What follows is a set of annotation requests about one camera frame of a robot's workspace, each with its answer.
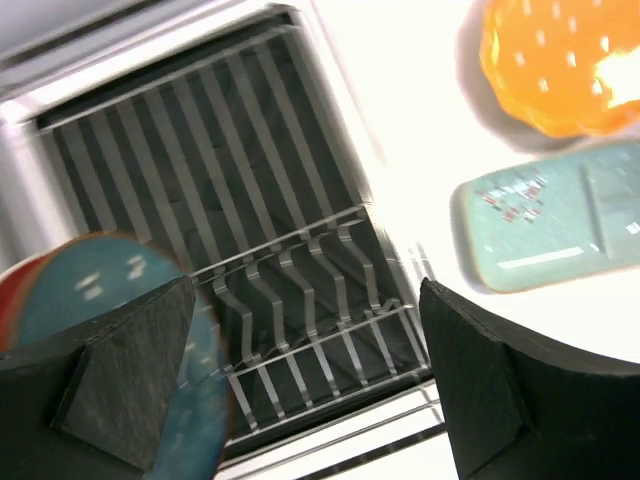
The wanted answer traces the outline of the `light green divided tray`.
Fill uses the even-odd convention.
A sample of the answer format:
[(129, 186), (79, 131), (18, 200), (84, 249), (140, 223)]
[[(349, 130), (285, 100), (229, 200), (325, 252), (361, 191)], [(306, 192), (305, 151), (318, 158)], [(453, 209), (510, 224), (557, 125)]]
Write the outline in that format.
[(467, 277), (515, 293), (639, 264), (639, 142), (618, 140), (487, 173), (452, 198)]

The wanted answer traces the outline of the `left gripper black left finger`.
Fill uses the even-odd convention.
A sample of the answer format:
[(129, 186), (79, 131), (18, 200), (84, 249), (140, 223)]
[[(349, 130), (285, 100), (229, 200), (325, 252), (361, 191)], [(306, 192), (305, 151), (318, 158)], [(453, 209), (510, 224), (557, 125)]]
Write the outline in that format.
[(1, 356), (4, 479), (139, 479), (155, 462), (195, 304), (178, 278)]

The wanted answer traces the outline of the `teal round plate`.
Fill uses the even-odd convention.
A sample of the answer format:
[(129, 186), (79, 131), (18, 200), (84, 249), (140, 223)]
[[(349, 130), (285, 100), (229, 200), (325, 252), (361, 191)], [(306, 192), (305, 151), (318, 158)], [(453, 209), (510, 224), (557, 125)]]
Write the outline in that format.
[[(120, 234), (92, 234), (48, 254), (16, 314), (13, 345), (42, 340), (183, 276), (158, 250)], [(185, 351), (148, 479), (210, 479), (226, 443), (228, 382), (218, 322), (197, 298)]]

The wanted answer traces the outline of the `red blue floral plate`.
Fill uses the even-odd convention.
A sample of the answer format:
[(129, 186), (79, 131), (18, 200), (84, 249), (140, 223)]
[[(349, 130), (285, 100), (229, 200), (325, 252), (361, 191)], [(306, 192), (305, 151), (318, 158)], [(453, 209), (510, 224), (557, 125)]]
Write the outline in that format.
[(28, 285), (48, 255), (28, 257), (1, 274), (1, 351), (11, 348), (17, 311), (24, 302)]

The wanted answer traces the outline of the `yellow dotted plate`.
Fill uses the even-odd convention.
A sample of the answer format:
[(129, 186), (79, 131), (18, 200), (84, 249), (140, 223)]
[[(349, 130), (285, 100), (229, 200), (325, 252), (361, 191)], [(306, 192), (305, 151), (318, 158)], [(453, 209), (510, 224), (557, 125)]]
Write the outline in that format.
[(479, 57), (503, 110), (547, 136), (639, 120), (636, 1), (489, 1)]

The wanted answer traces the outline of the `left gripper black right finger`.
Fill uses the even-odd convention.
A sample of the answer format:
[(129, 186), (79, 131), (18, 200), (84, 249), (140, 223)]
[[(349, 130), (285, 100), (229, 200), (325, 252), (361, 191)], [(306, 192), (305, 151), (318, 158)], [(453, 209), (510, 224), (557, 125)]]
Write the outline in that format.
[(636, 479), (639, 367), (424, 279), (420, 317), (461, 479)]

